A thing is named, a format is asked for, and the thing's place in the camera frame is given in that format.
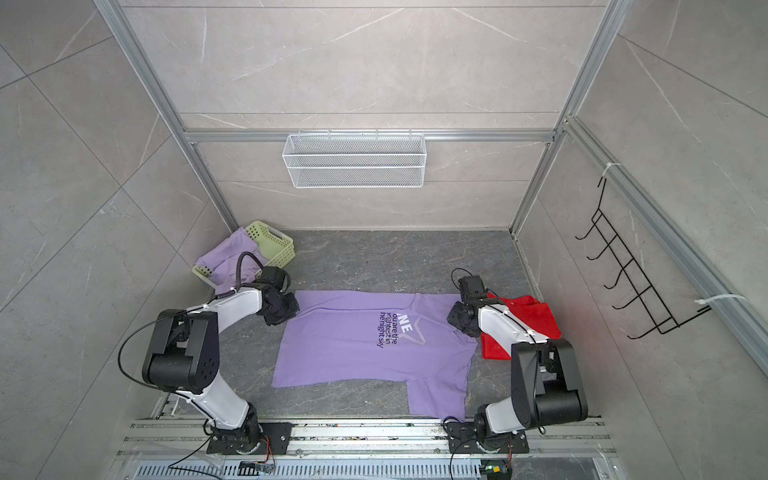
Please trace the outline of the purple t-shirt with print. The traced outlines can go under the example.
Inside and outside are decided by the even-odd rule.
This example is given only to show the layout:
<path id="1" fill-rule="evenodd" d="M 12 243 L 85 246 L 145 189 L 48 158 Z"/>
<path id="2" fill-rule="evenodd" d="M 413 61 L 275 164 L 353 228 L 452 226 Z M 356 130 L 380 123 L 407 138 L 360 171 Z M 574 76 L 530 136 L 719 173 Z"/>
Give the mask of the purple t-shirt with print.
<path id="1" fill-rule="evenodd" d="M 460 418 L 477 349 L 448 321 L 456 294 L 299 291 L 272 385 L 402 382 L 413 415 Z"/>

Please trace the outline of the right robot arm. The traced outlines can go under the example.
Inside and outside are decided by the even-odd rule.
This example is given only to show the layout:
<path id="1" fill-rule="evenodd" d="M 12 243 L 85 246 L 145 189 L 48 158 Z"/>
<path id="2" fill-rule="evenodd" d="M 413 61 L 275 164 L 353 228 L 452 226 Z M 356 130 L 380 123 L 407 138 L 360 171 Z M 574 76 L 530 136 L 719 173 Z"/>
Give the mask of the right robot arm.
<path id="1" fill-rule="evenodd" d="M 510 357 L 510 396 L 478 409 L 478 439 L 587 418 L 575 350 L 567 340 L 536 332 L 497 298 L 464 298 L 454 304 L 447 320 L 470 337 L 490 336 Z"/>

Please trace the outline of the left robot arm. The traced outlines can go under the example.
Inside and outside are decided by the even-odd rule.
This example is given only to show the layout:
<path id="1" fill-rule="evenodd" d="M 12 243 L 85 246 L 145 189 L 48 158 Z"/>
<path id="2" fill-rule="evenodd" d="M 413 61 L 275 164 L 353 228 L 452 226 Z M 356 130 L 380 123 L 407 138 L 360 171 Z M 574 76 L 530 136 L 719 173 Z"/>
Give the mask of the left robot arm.
<path id="1" fill-rule="evenodd" d="M 166 310 L 153 324 L 142 380 L 187 400 L 220 431 L 241 429 L 254 409 L 220 374 L 220 334 L 251 315 L 273 326 L 298 312 L 295 294 L 270 284 L 246 284 L 197 307 Z"/>

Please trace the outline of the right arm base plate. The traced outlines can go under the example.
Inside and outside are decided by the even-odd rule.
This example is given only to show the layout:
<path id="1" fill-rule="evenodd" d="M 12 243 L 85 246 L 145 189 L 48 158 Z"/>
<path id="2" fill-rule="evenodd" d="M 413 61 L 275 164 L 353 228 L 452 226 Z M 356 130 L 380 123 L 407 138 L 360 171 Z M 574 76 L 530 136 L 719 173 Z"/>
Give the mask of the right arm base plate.
<path id="1" fill-rule="evenodd" d="M 451 454 L 527 454 L 530 452 L 524 432 L 487 433 L 473 422 L 460 422 L 453 417 L 441 422 Z"/>

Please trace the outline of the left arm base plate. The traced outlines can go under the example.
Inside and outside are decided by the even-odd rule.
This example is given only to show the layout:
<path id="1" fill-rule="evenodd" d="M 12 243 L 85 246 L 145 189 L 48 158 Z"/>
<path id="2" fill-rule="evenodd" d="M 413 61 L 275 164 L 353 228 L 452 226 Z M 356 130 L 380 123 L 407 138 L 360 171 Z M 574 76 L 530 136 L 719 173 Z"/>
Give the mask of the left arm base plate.
<path id="1" fill-rule="evenodd" d="M 288 450 L 293 424 L 271 422 L 244 425 L 234 430 L 215 429 L 207 446 L 207 454 L 220 455 L 284 455 Z"/>

